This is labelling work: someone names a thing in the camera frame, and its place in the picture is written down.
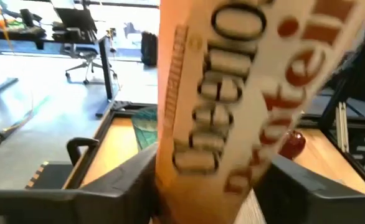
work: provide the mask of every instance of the glass wall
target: glass wall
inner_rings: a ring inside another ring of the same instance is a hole
[[[104,6],[106,2],[121,4],[139,4],[140,7]],[[4,1],[8,11],[19,12],[20,9],[29,9],[31,13],[42,17],[43,25],[51,25],[54,21],[61,22],[54,8],[49,2],[35,1]],[[141,32],[148,31],[158,34],[159,10],[157,8],[145,8],[144,5],[155,6],[159,0],[106,0],[99,1],[98,5],[89,5],[92,17],[96,21],[98,30],[114,28],[116,37],[111,46],[116,49],[110,54],[115,59],[141,58]],[[12,47],[18,53],[33,54],[59,54],[61,44],[45,43],[44,50],[37,50],[35,43],[12,41]],[[0,40],[0,52],[10,52],[8,43]]]

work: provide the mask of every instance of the black bag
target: black bag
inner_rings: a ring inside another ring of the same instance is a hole
[[[158,61],[158,37],[149,32],[142,32],[141,61],[147,66],[156,66]]]

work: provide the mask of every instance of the wooden tabletop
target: wooden tabletop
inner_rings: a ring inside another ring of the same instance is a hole
[[[331,180],[335,180],[365,194],[365,181],[348,164],[319,130],[300,130],[306,138],[305,150],[295,159],[306,167]],[[117,118],[112,122],[107,135],[92,162],[82,186],[101,177],[138,153],[135,132],[131,120]],[[236,224],[263,224],[261,213],[253,191],[243,204]]]

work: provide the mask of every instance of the red object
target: red object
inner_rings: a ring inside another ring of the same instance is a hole
[[[287,159],[293,160],[298,157],[301,152],[303,152],[306,146],[305,137],[298,131],[287,132],[287,141],[282,146],[280,155],[286,157]]]

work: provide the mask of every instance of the gray floor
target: gray floor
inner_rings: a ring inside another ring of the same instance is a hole
[[[68,84],[64,70],[79,63],[60,58],[0,56],[0,78],[13,75],[20,79],[0,93],[0,129],[30,110],[32,96],[35,105],[47,96],[39,112],[0,146],[0,189],[24,188],[44,161],[69,161],[65,148],[69,139],[94,135],[100,122],[95,112],[105,99],[105,88]],[[112,64],[120,78],[118,100],[156,103],[156,70],[146,71],[135,62]],[[10,74],[12,70],[19,73]],[[70,74],[82,80],[84,72]],[[95,70],[94,75],[100,78],[101,70]]]

